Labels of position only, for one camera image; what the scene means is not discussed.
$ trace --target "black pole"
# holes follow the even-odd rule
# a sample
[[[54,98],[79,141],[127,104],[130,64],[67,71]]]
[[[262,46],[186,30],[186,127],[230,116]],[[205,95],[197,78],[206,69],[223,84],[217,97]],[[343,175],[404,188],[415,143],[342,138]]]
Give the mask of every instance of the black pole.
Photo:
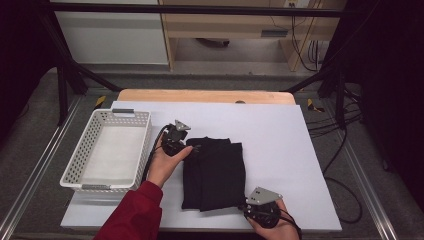
[[[343,18],[360,14],[355,11],[308,8],[266,8],[195,5],[149,5],[149,4],[94,4],[94,3],[43,3],[42,7],[58,12],[108,12],[108,13],[169,13],[212,15],[255,15]]]

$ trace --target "red sleeve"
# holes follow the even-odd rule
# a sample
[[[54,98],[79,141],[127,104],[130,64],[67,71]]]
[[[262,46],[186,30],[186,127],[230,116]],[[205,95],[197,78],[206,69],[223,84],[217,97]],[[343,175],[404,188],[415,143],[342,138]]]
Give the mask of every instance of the red sleeve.
[[[94,239],[156,239],[162,196],[162,190],[149,181],[137,191],[128,191]]]

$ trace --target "aluminum rail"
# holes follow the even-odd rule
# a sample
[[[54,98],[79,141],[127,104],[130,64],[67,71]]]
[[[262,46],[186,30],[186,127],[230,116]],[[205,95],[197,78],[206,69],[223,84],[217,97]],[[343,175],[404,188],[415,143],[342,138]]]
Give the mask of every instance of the aluminum rail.
[[[26,207],[28,206],[39,183],[41,182],[41,179],[44,176],[44,173],[47,171],[47,168],[57,148],[59,147],[66,131],[68,130],[69,125],[71,124],[72,119],[74,118],[76,114],[76,111],[78,109],[81,99],[82,99],[81,95],[74,97],[74,100],[72,101],[71,106],[69,107],[68,117],[65,119],[65,122],[61,126],[57,127],[50,142],[47,144],[46,149],[44,150],[43,154],[38,160],[37,165],[35,166],[34,170],[32,171],[31,175],[26,181],[24,187],[22,188],[21,192],[16,198],[13,206],[10,208],[6,217],[1,222],[1,225],[0,225],[1,240],[7,240],[12,236],[13,231],[15,230],[20,218],[22,217],[22,214],[24,213]]]
[[[330,100],[324,99],[323,105],[328,109],[328,114],[330,117],[334,117],[335,109],[330,103]],[[342,130],[338,130],[338,136],[340,140],[343,139]],[[364,169],[359,162],[358,157],[356,156],[352,145],[350,144],[349,139],[346,139],[344,154],[347,160],[347,163],[352,170],[353,176],[355,177],[358,188],[362,193],[365,204],[370,211],[371,217],[374,220],[374,223],[377,227],[378,232],[380,233],[381,239],[383,240],[396,240],[398,239],[396,232],[390,222],[389,217],[387,216],[383,205],[380,202],[380,199],[377,196],[377,193],[374,190],[374,187],[371,184],[371,181],[368,179]]]

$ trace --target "cabinet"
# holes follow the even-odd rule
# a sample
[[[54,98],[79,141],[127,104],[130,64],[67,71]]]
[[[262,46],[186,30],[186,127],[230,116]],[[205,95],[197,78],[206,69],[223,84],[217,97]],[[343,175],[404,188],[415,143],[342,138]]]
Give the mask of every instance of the cabinet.
[[[346,0],[307,0],[308,8],[341,10]],[[285,7],[286,0],[159,0],[163,5],[216,5],[245,7]],[[205,15],[205,14],[162,14],[165,43],[171,69],[179,38],[274,38],[280,41],[291,71],[301,64],[299,54],[292,43],[292,17],[286,16],[242,16],[242,15]],[[295,18],[295,37],[301,56],[308,50],[309,41],[330,41],[337,27],[336,18]],[[279,30],[278,36],[264,36],[264,31]]]
[[[155,0],[52,2],[157,4]],[[168,65],[160,14],[56,12],[56,16],[79,63]]]

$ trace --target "white wall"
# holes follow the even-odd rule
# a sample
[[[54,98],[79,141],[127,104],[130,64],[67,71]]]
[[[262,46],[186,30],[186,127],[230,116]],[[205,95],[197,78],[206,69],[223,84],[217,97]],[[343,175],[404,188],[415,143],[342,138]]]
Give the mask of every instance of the white wall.
[[[155,0],[52,2],[157,4]],[[56,12],[73,58],[90,64],[168,64],[159,14]]]

